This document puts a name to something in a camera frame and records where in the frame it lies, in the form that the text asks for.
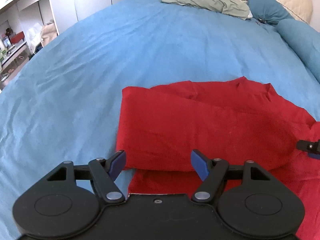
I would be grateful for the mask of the dark blue pillow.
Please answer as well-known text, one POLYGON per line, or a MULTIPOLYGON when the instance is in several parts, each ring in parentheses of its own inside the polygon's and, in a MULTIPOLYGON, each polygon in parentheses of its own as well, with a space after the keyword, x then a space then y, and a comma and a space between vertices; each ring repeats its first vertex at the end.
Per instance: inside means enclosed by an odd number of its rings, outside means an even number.
POLYGON ((276 0, 248 0, 247 5, 256 20, 269 25, 277 25, 282 20, 293 19, 276 0))

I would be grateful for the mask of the red cloth garment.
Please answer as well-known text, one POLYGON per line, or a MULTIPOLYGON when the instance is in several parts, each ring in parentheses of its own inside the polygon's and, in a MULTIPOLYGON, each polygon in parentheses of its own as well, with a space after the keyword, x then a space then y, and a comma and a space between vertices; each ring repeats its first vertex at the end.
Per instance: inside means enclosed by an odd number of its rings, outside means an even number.
POLYGON ((194 149, 233 165, 253 160, 302 200, 298 237, 319 239, 319 161, 296 149, 299 140, 319 140, 319 122, 271 84, 241 77, 122 91, 116 148, 135 169, 129 193, 192 194, 201 183, 194 149))

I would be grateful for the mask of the sage green pillow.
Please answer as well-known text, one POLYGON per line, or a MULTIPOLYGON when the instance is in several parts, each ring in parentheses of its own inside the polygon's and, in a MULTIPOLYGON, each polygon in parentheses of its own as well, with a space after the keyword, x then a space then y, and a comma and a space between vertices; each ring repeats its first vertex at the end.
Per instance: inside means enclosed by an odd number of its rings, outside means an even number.
POLYGON ((206 9, 242 20, 253 17, 249 6, 240 0, 161 0, 162 3, 206 9))

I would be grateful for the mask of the blue duvet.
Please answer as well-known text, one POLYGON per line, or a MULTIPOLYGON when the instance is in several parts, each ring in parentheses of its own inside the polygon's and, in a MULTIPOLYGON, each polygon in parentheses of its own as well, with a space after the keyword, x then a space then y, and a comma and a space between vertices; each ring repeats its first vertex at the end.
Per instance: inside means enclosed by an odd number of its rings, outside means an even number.
POLYGON ((276 29, 319 82, 319 32, 294 19, 281 20, 276 29))

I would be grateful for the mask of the blue bed sheet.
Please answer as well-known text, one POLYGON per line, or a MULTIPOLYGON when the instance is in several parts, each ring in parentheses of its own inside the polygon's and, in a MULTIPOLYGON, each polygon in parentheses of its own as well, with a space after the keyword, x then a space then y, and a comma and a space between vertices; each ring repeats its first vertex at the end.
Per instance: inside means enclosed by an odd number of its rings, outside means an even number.
POLYGON ((79 21, 1 92, 1 239, 15 200, 57 164, 116 146, 121 91, 246 77, 319 119, 319 83, 270 25, 161 0, 123 0, 79 21))

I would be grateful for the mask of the white shelf unit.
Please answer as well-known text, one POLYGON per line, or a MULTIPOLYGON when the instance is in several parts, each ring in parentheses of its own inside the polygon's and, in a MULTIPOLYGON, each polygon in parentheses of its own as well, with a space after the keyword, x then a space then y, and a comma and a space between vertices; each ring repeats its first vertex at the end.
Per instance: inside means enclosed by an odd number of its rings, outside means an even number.
POLYGON ((30 59, 24 32, 16 33, 9 21, 1 23, 1 91, 30 59))

